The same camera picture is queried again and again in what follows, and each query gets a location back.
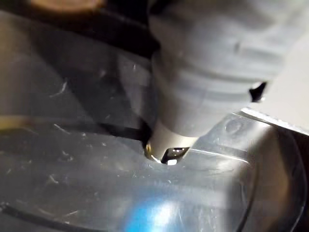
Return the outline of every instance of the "blurry object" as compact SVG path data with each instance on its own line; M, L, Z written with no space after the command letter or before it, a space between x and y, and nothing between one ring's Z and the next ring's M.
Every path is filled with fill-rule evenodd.
M29 0L32 6L55 13L80 13L94 10L106 0Z
M25 116L0 116L0 131L27 128L29 125L30 118Z

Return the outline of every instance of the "scratch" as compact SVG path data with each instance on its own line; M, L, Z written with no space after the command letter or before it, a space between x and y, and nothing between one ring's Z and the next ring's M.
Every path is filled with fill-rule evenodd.
M37 132L35 132L34 130L31 130L30 128L24 127L23 129L24 129L25 131L28 131L28 132L32 133L32 134L39 135Z
M61 90L60 90L58 93L55 93L55 94L49 95L49 97L50 97L50 98L53 98L53 97L56 97L56 96L58 96L58 95L62 94L62 93L66 90L66 88L67 88L67 84L68 84L68 82L67 82L67 81L66 81L66 82L64 82L64 83L63 83L63 85L62 85L62 87L61 87Z
M65 151L62 151L62 154L63 154L64 156L69 156L69 154L66 153Z
M53 176L52 175L49 175L49 179L53 182L53 183L55 183L55 184L59 184L59 182L58 181L56 181L54 178L53 178Z
M23 202L23 201L21 201L21 200L19 200L19 199L16 199L16 202L17 202L17 203L20 203L20 204L27 204L26 202Z
M182 228L184 228L184 225L183 225L183 218L182 218L182 216L181 216L181 213L180 213L180 210L179 210L179 208L178 208L178 216L179 216L179 220L180 220L180 223L181 223L181 225L182 225Z
M59 125L57 125L57 124L54 124L54 126L55 126L57 129L59 129L60 131L66 133L66 134L71 134L70 132L68 132L67 130L61 128L61 127L60 127Z
M78 214L79 213L79 210L76 210L76 211L73 211L71 213L68 213L66 215L64 215L64 217L68 217L68 216L71 216L71 215L74 215L74 214Z
M52 213L50 213L50 212L47 212L47 211L45 211L45 210L43 210L43 209L41 209L41 208L38 208L38 207L37 207L37 209L38 209L42 214L45 214L45 215L48 215L48 216L51 216L51 217L54 216L54 214L52 214Z

